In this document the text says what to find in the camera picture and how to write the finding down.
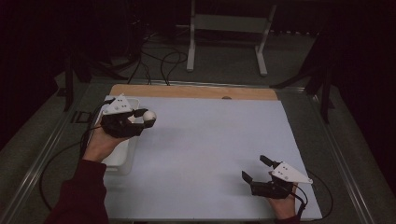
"human hand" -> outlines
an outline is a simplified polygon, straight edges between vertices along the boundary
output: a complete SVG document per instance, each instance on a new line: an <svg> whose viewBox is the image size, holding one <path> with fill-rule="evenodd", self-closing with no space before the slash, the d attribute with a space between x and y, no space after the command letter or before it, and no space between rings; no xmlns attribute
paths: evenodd
<svg viewBox="0 0 396 224"><path fill-rule="evenodd" d="M87 149L82 157L83 160L102 162L102 160L113 152L114 148L119 143L129 139L115 138L105 133L103 128L100 126L100 122L101 120L99 119L94 127L90 143L87 145Z"/></svg>
<svg viewBox="0 0 396 224"><path fill-rule="evenodd" d="M297 190L297 184L294 183L292 192L295 194ZM266 198L271 204L277 219L286 219L289 217L295 217L295 197L291 194L285 199L272 199Z"/></svg>

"metal rail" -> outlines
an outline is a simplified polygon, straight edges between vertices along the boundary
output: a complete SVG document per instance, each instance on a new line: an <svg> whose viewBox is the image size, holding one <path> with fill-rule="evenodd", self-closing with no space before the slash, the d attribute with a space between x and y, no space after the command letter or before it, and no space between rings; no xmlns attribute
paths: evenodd
<svg viewBox="0 0 396 224"><path fill-rule="evenodd" d="M320 123L321 128L327 135L327 138L330 141L331 144L331 150L330 152L332 153L332 157L335 160L335 165L338 168L338 171L340 172L340 176L344 180L344 184L346 186L346 190L349 193L349 197L355 206L355 210L359 216L359 219L361 220L361 223L367 223L367 224L375 224L375 221L373 219L373 216L367 206L366 201L364 201L364 198L361 194L361 189L359 188L359 185L357 184L355 178L353 177L353 174L349 170L349 167L347 165L347 160L343 155L343 152L338 145L334 134L332 132L332 128L329 124L326 124L323 120L323 118L320 115L320 111L318 109L318 98L315 97L308 97L308 100L310 104L312 105L313 110L315 111L316 117L318 119L318 123Z"/></svg>
<svg viewBox="0 0 396 224"><path fill-rule="evenodd" d="M35 187L35 183L41 175L44 169L44 165L49 160L52 152L56 148L62 133L64 132L64 126L70 121L73 112L76 110L79 102L84 95L86 88L84 90L77 90L75 102L69 108L68 112L64 112L61 115L58 123L56 124L52 135L47 140L46 144L43 146L35 161L27 171L24 176L20 187L17 189L7 208L4 210L3 214L0 216L1 224L13 223L18 213L22 210L25 202L29 198L30 193Z"/></svg>

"metal leg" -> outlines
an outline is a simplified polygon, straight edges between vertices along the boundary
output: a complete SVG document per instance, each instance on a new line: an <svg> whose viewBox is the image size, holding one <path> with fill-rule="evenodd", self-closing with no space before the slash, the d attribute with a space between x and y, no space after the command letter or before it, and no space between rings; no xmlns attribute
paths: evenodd
<svg viewBox="0 0 396 224"><path fill-rule="evenodd" d="M324 69L325 66L321 65L321 66L316 66L316 67L312 67L309 68L308 70L306 70L305 72L299 72L296 76L291 77L281 83L277 83L274 85L270 85L270 88L273 89L283 89L285 87L288 87L289 85L293 84L294 82L297 82L305 77L313 77L315 76L318 72L320 72L320 70Z"/></svg>
<svg viewBox="0 0 396 224"><path fill-rule="evenodd" d="M74 91L73 91L73 68L71 64L71 55L66 55L64 59L64 72L65 72L65 85L66 85L66 104L64 112L68 111L73 104Z"/></svg>
<svg viewBox="0 0 396 224"><path fill-rule="evenodd" d="M322 87L322 99L320 105L320 115L326 123L329 123L329 103L330 103L330 88L332 85L332 67L327 68Z"/></svg>
<svg viewBox="0 0 396 224"><path fill-rule="evenodd" d="M191 24L190 24L190 47L189 55L187 58L187 71L192 72L194 70L195 61L195 0L191 0Z"/></svg>
<svg viewBox="0 0 396 224"><path fill-rule="evenodd" d="M270 32L271 23L274 18L274 14L276 11L276 6L271 7L270 14L268 15L267 23L265 24L264 32L262 33L262 42L259 46L255 47L256 56L257 56L257 63L260 69L260 75L265 77L267 76L267 68L265 66L264 57L262 56L262 50L264 49L265 41L267 40L268 34Z"/></svg>

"white paper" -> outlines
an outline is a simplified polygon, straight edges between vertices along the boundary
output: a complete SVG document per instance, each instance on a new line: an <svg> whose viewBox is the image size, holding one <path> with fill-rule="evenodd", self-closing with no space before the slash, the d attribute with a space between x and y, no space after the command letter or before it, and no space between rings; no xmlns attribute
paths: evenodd
<svg viewBox="0 0 396 224"><path fill-rule="evenodd" d="M242 179L268 182L264 155L306 175L279 101L138 97L157 114L142 132L131 173L105 176L110 218L144 220L257 220L275 217ZM320 218L311 185L302 218Z"/></svg>

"dark background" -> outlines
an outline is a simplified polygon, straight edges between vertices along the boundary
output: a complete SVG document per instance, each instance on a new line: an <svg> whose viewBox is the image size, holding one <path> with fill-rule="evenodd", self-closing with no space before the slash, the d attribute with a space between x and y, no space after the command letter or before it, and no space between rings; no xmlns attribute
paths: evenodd
<svg viewBox="0 0 396 224"><path fill-rule="evenodd" d="M176 24L190 22L190 1L151 0L144 4L142 1L130 1L128 5L125 1L114 2L113 15L121 15L122 6L132 6L131 10L126 10L131 16L128 20L141 22L143 29L149 25L150 29L165 35L175 35ZM267 13L260 9L262 1L252 0L250 4L256 7L238 0L199 2L197 11L200 12L244 16ZM339 88L381 171L396 192L396 177L392 173L396 170L393 162L396 154L396 7L392 1L386 0L334 2L282 1L276 10L272 30L280 35L299 32L316 36L336 15L327 36L317 37L304 66L314 66L327 60L331 49L339 47L332 84ZM70 53L65 46L73 46L100 61L114 54L123 54L118 50L122 46L112 45L115 41L107 35L120 32L118 36L122 38L121 28L111 32L100 28L104 24L100 20L105 16L103 13L111 11L101 10L103 3L1 1L0 105L3 131L0 148L57 91L53 77L64 70L64 55ZM134 37L136 42L141 41L138 37ZM78 75L89 81L90 74L84 66Z"/></svg>

